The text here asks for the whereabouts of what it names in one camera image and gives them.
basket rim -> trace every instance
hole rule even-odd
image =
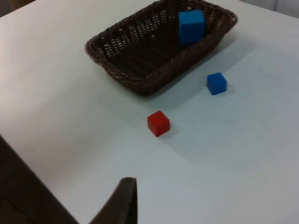
[[[149,73],[147,76],[144,77],[131,77],[128,76],[125,72],[119,70],[117,67],[114,66],[114,64],[112,62],[110,62],[109,60],[107,60],[105,57],[102,56],[97,56],[95,57],[92,53],[92,50],[90,48],[91,43],[93,43],[95,40],[98,40],[99,38],[105,38],[106,34],[111,33],[116,31],[117,29],[121,29],[121,27],[125,27],[127,24],[129,24],[131,21],[135,20],[136,16],[142,15],[145,12],[148,12],[149,10],[151,10],[153,7],[162,5],[164,3],[167,3],[169,0],[160,0],[160,1],[155,1],[152,4],[146,6],[145,8],[137,11],[136,13],[122,19],[121,21],[119,21],[118,23],[106,28],[103,32],[99,33],[98,35],[94,36],[92,39],[90,39],[86,45],[85,45],[85,51],[86,53],[96,62],[96,63],[100,63],[101,65],[105,65],[105,66],[109,66],[111,69],[113,69],[114,71],[118,72],[122,77],[126,78],[127,81],[130,82],[139,82],[139,85],[143,85],[144,82],[147,82],[149,80],[151,80],[153,77],[155,77],[156,74],[160,73],[162,70],[165,69],[165,67],[167,67],[172,61],[175,61],[177,59],[179,59],[182,55],[184,55],[187,51],[190,51],[192,48],[197,47],[199,44],[201,44],[202,42],[205,42],[208,40],[208,38],[211,38],[211,36],[215,35],[225,35],[237,22],[238,22],[238,17],[235,13],[231,12],[230,10],[224,9],[221,6],[218,6],[216,4],[207,2],[205,0],[200,0],[203,4],[206,5],[210,5],[211,7],[214,7],[216,10],[218,10],[219,12],[224,13],[228,18],[228,22],[230,24],[230,26],[228,26],[226,29],[221,29],[217,28],[214,32],[208,34],[207,36],[205,36],[205,38],[203,40],[201,40],[200,42],[196,42],[192,45],[190,45],[189,47],[183,49],[179,54],[175,55],[173,58],[171,58],[168,62],[166,62],[165,64],[163,64],[161,67],[159,67],[158,69],[156,69],[155,71],[153,71],[152,73]]]

blue cube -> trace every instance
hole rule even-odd
[[[192,44],[204,38],[205,17],[200,10],[179,12],[179,39],[182,44]]]
[[[225,92],[228,88],[228,82],[220,72],[207,76],[206,85],[212,95]]]

table surface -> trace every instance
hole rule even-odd
[[[141,224],[298,223],[299,20],[211,2],[239,23],[150,98],[84,52],[150,0],[38,0],[0,19],[0,133],[80,223],[125,176],[137,178]],[[228,91],[211,96],[218,71]],[[160,138],[146,124],[157,110],[172,123]]]

dark brown object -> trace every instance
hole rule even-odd
[[[91,224],[137,224],[137,183],[124,178]]]
[[[17,10],[25,5],[28,5],[31,2],[34,2],[35,0],[9,0],[10,5],[13,10]]]
[[[0,224],[78,224],[1,136]],[[137,224],[136,179],[122,179],[91,224]]]
[[[193,45],[178,38],[178,13],[199,9],[206,37]],[[116,23],[85,46],[110,76],[150,95],[203,59],[237,23],[234,13],[202,0],[161,0]]]
[[[0,136],[0,224],[78,224]]]

wall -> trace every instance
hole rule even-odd
[[[299,18],[299,0],[241,0],[241,1]]]

